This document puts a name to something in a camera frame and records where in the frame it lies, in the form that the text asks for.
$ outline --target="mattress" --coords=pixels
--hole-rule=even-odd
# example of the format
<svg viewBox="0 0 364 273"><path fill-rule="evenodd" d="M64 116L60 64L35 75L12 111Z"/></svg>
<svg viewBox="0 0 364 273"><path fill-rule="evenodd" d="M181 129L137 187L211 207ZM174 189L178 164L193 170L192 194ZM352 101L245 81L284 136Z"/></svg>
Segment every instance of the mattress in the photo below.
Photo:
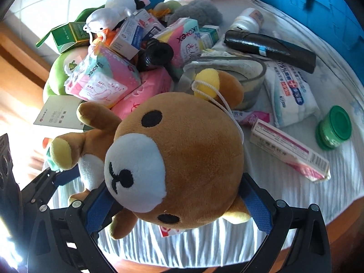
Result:
<svg viewBox="0 0 364 273"><path fill-rule="evenodd" d="M222 31L228 30L235 17L248 7L255 7L265 18L262 33L279 35L283 40L296 43L317 54L317 67L305 78L325 115L333 105L343 107L353 125L352 138L338 149L323 152L315 141L318 120L310 116L300 123L283 128L283 131L311 147L331 165L331 180L312 183L295 170L270 154L244 142L245 171L256 183L290 206L320 206L326 224L339 216L353 201L364 196L364 88L343 58L326 42L306 27L281 11L258 0L212 0L224 17ZM263 88L252 110L272 112L267 93ZM244 129L245 136L250 135ZM75 180L58 189L53 197L54 207L67 206L68 196L83 190L81 181ZM223 266L242 263L252 258L265 238L253 220L232 225L218 219L198 229L162 238L158 226L139 220L133 231L124 239L112 240L105 231L100 233L99 246L110 261L127 259L159 266L187 268ZM294 234L288 234L287 248Z"/></svg>

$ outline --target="brown teddy bear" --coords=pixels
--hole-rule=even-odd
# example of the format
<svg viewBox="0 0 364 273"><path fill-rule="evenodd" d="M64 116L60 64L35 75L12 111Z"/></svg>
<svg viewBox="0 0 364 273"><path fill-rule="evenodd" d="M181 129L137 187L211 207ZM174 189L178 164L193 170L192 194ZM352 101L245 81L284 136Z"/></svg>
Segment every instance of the brown teddy bear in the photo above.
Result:
<svg viewBox="0 0 364 273"><path fill-rule="evenodd" d="M95 129L52 142L51 157L61 169L79 164L86 189L72 200L83 200L105 179L124 207L109 227L114 239L127 235L138 218L173 229L219 217L234 224L250 219L238 196L242 131L228 115L243 101L243 87L226 72L206 69L193 89L195 95L154 96L122 122L104 106L83 103L78 117Z"/></svg>

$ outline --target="gray plush toy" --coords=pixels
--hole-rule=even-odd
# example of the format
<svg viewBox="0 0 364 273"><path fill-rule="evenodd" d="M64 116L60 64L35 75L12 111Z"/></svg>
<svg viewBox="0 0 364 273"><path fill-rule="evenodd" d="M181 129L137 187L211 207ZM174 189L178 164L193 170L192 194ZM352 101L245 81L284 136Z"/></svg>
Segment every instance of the gray plush toy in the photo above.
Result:
<svg viewBox="0 0 364 273"><path fill-rule="evenodd" d="M194 0L178 8L168 19L168 25L173 24L181 17L189 17L198 21L198 26L219 25L222 23L222 14L210 0Z"/></svg>

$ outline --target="blue strap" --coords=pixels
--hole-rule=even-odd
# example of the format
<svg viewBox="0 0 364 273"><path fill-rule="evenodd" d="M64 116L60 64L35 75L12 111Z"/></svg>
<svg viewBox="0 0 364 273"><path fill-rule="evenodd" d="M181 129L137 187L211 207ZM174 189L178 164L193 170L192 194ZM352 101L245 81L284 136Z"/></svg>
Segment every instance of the blue strap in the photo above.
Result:
<svg viewBox="0 0 364 273"><path fill-rule="evenodd" d="M78 178L80 176L80 171L78 169L78 165L70 170L64 170L61 171L59 174L57 174L56 179L54 180L53 184L56 187L64 186L65 184L73 181L74 179Z"/></svg>
<svg viewBox="0 0 364 273"><path fill-rule="evenodd" d="M96 232L101 229L102 223L114 202L114 197L112 197L108 189L105 187L86 215L85 228L89 235L92 232Z"/></svg>
<svg viewBox="0 0 364 273"><path fill-rule="evenodd" d="M258 229L269 234L273 228L272 215L244 177L240 183L239 195L243 199Z"/></svg>

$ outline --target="black cylinder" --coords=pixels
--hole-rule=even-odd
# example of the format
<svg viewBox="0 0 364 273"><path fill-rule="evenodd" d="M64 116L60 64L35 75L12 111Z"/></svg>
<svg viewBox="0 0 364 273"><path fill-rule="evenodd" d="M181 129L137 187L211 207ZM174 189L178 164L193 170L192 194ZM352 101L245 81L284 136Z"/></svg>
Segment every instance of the black cylinder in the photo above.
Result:
<svg viewBox="0 0 364 273"><path fill-rule="evenodd" d="M152 39L138 60L138 71L150 71L169 63L173 58L173 49L167 43Z"/></svg>
<svg viewBox="0 0 364 273"><path fill-rule="evenodd" d="M292 43L262 34L229 30L225 34L227 47L283 61L310 74L316 67L316 54Z"/></svg>

